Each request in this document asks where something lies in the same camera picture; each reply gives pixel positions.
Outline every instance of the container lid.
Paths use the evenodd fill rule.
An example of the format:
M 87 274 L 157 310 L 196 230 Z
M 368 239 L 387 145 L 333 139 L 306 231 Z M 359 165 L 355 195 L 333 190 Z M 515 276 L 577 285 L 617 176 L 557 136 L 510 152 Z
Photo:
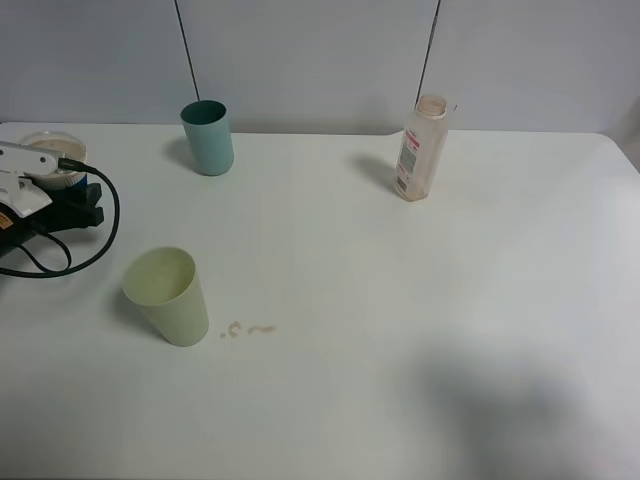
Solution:
M 416 108 L 423 115 L 441 117 L 447 113 L 447 101 L 438 95 L 423 95 Z
M 19 141 L 22 145 L 47 148 L 62 152 L 66 158 L 87 163 L 87 147 L 73 135 L 64 132 L 36 132 Z M 58 169 L 49 175 L 28 175 L 43 190 L 64 190 L 86 177 L 84 172 Z

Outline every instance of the white table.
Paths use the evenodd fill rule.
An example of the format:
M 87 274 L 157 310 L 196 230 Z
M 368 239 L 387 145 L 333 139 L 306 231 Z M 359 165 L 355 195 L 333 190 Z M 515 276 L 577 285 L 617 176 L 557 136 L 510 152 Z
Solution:
M 389 187 L 400 134 L 234 135 L 210 178 L 178 126 L 0 139 L 42 129 L 84 140 L 122 223 L 86 271 L 0 278 L 3 476 L 639 478 L 640 176 L 607 138 L 451 132 L 408 204 Z M 76 262 L 109 231 L 102 205 L 99 229 L 61 235 Z M 158 245 L 197 261 L 195 347 L 119 293 Z

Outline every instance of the black cable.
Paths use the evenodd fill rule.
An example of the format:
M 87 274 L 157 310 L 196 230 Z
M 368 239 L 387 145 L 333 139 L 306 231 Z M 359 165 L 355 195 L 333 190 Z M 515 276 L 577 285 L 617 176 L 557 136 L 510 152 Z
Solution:
M 89 165 L 85 165 L 82 162 L 78 162 L 76 160 L 71 160 L 69 158 L 60 158 L 58 159 L 58 168 L 63 168 L 65 170 L 71 170 L 74 172 L 87 172 L 102 180 L 109 190 L 111 191 L 111 195 L 113 196 L 113 226 L 111 227 L 111 233 L 109 234 L 109 238 L 105 242 L 104 246 L 89 260 L 82 262 L 75 267 L 68 268 L 66 270 L 62 270 L 59 272 L 55 271 L 47 271 L 43 273 L 38 272 L 21 272 L 20 270 L 11 270 L 8 268 L 0 267 L 0 275 L 8 275 L 10 277 L 19 277 L 19 278 L 58 278 L 65 277 L 67 275 L 71 275 L 72 273 L 79 272 L 80 270 L 84 270 L 90 265 L 93 265 L 95 262 L 100 260 L 105 253 L 111 248 L 113 241 L 116 238 L 116 234 L 118 233 L 118 225 L 120 224 L 120 198 L 118 197 L 118 192 L 116 191 L 116 187 L 111 183 L 111 180 L 107 178 L 107 176 L 102 173 L 100 170 L 93 168 Z
M 54 237 L 53 235 L 50 235 L 46 232 L 36 232 L 38 235 L 41 235 L 45 238 L 48 238 L 49 240 L 51 240 L 53 243 L 55 243 L 56 245 L 58 245 L 60 247 L 60 249 L 64 252 L 64 256 L 67 257 L 67 266 L 64 267 L 63 270 L 59 270 L 60 272 L 64 272 L 69 270 L 69 268 L 71 267 L 71 252 L 69 251 L 69 248 L 58 238 Z M 44 265 L 42 265 L 38 259 L 24 246 L 24 245 L 16 245 L 16 248 L 19 248 L 20 250 L 22 250 L 27 257 L 29 257 L 29 259 L 33 262 L 33 264 L 38 267 L 40 269 L 40 271 L 42 272 L 55 272 L 56 270 L 51 270 L 50 268 L 45 267 Z

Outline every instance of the white device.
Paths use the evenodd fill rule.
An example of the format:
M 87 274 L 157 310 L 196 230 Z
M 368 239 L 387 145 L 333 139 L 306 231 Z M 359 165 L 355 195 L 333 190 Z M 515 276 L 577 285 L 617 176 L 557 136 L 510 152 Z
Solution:
M 0 142 L 0 202 L 20 218 L 50 205 L 49 195 L 19 174 L 50 175 L 58 170 L 58 158 L 64 156 L 56 150 Z

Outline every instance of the cup rim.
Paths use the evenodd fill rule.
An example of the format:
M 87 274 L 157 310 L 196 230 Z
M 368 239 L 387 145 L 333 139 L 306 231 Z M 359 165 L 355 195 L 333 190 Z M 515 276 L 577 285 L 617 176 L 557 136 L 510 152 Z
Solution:
M 157 253 L 159 251 L 162 250 L 173 250 L 173 251 L 177 251 L 183 255 L 186 256 L 186 259 L 191 262 L 191 265 L 193 266 L 193 276 L 191 277 L 191 280 L 189 281 L 189 285 L 187 285 L 187 287 L 180 292 L 178 295 L 176 295 L 175 297 L 173 297 L 170 300 L 167 300 L 165 302 L 160 302 L 160 303 L 142 303 L 139 302 L 137 300 L 134 300 L 133 298 L 131 298 L 131 295 L 129 295 L 129 292 L 127 292 L 127 277 L 129 276 L 129 274 L 131 273 L 131 270 L 133 269 L 133 267 L 140 262 L 143 258 L 145 258 L 148 255 Z M 144 253 L 141 253 L 140 255 L 138 255 L 135 260 L 133 260 L 129 266 L 127 267 L 127 269 L 124 272 L 124 277 L 122 280 L 122 291 L 124 292 L 125 296 L 134 304 L 136 305 L 140 305 L 142 307 L 164 307 L 166 305 L 169 305 L 172 302 L 175 302 L 176 300 L 178 300 L 180 297 L 182 297 L 183 295 L 185 295 L 187 293 L 187 290 L 189 290 L 189 288 L 191 288 L 191 286 L 193 285 L 193 282 L 195 281 L 196 277 L 197 277 L 198 273 L 196 270 L 196 262 L 193 259 L 193 256 L 191 256 L 191 254 L 189 252 L 187 252 L 186 250 L 179 248 L 179 247 L 156 247 L 156 248 L 152 248 L 151 250 L 147 250 Z
M 194 121 L 196 116 L 202 116 L 206 120 Z M 216 100 L 197 100 L 190 103 L 180 112 L 180 119 L 187 125 L 202 127 L 219 122 L 227 116 L 227 107 Z

